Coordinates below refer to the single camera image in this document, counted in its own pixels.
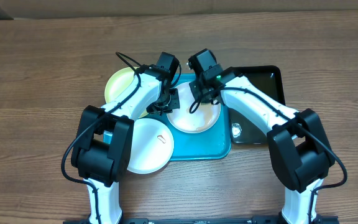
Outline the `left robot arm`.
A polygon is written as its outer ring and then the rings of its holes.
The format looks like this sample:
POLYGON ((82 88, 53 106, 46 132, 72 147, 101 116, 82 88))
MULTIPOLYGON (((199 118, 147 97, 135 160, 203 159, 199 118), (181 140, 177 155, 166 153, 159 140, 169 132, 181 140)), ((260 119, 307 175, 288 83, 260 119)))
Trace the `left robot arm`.
POLYGON ((170 160, 172 132, 160 121, 141 115, 162 113, 165 106, 178 108, 177 91, 171 88, 175 73, 176 68, 155 65, 122 69, 105 87, 113 97, 102 107, 83 110, 67 154, 78 170, 78 182, 88 188, 87 223, 120 223, 119 182, 126 171, 148 174, 170 160))

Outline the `white plate front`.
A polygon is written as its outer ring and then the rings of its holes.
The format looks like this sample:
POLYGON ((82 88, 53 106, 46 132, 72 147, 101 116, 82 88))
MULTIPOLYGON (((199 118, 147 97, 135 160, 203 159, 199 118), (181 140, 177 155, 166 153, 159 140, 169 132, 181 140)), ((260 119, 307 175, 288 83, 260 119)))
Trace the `white plate front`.
POLYGON ((156 172, 168 163, 173 149, 173 135, 165 124, 151 118, 138 119, 127 170, 135 174, 156 172))

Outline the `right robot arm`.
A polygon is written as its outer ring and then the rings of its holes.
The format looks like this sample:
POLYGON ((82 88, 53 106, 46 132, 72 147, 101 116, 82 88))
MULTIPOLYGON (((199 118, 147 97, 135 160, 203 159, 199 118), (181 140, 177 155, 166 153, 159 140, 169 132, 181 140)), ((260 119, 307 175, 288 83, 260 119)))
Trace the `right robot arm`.
POLYGON ((223 70, 208 65, 194 71, 192 111, 201 103, 217 101, 266 135, 273 171, 285 186, 280 222, 316 223, 318 192, 337 162, 318 114, 311 109, 299 112, 269 97, 251 83, 242 67, 223 70))

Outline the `white plate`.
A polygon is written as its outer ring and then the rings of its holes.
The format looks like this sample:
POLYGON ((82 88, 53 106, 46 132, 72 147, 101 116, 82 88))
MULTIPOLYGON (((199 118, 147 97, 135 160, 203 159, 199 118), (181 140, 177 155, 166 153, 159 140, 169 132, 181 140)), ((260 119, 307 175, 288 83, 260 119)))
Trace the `white plate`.
POLYGON ((156 172, 168 163, 173 149, 173 135, 165 124, 151 118, 138 119, 127 170, 135 174, 156 172))
POLYGON ((221 113, 220 105, 200 104, 198 109, 190 114, 190 106, 195 101, 190 82, 181 83, 176 86, 179 95, 180 108, 174 109, 167 114, 169 122, 174 128, 185 133, 200 133, 211 128, 218 120, 221 113))

